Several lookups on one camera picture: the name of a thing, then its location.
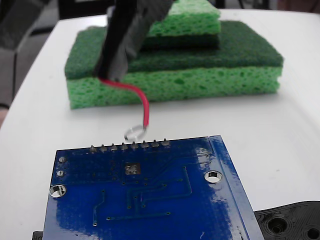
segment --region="sponge stack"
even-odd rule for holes
[[[141,88],[151,102],[275,93],[282,56],[244,23],[219,16],[206,0],[179,0],[152,27],[123,82]],[[92,76],[106,32],[94,27],[76,38],[65,66],[72,109],[140,102]]]

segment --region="stacked sponges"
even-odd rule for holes
[[[151,102],[275,93],[282,56],[244,23],[219,22],[219,16],[206,0],[179,0],[152,27],[123,82],[141,88]],[[92,75],[106,32],[94,27],[76,38],[65,66],[72,109],[140,102]]]

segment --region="table surface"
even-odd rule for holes
[[[152,103],[145,140],[222,135],[254,211],[320,201],[320,15],[222,10],[221,19],[248,24],[284,56],[278,93]],[[69,108],[64,66],[77,32],[104,24],[60,21],[11,106],[0,130],[3,239],[42,231],[56,150],[121,144],[142,121],[140,105]]]

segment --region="mounting hole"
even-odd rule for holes
[[[49,194],[51,197],[57,199],[64,196],[67,192],[67,189],[64,185],[58,184],[50,187]]]
[[[279,217],[276,217],[269,221],[268,228],[273,232],[274,234],[281,234],[283,233],[288,227],[287,222]]]
[[[310,228],[307,232],[307,236],[310,239],[318,239],[320,237],[320,232],[318,229]]]
[[[208,171],[204,175],[204,179],[208,181],[211,184],[216,184],[221,181],[222,179],[222,174],[218,171]]]

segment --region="green sponge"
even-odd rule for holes
[[[92,77],[104,32],[80,32],[71,50],[65,75],[72,109],[140,102]],[[141,52],[123,82],[140,87],[152,102],[275,93],[282,66],[282,56],[264,38],[242,22],[225,21],[219,49]]]
[[[153,24],[142,50],[217,47],[219,17],[207,0],[180,0],[162,22]]]

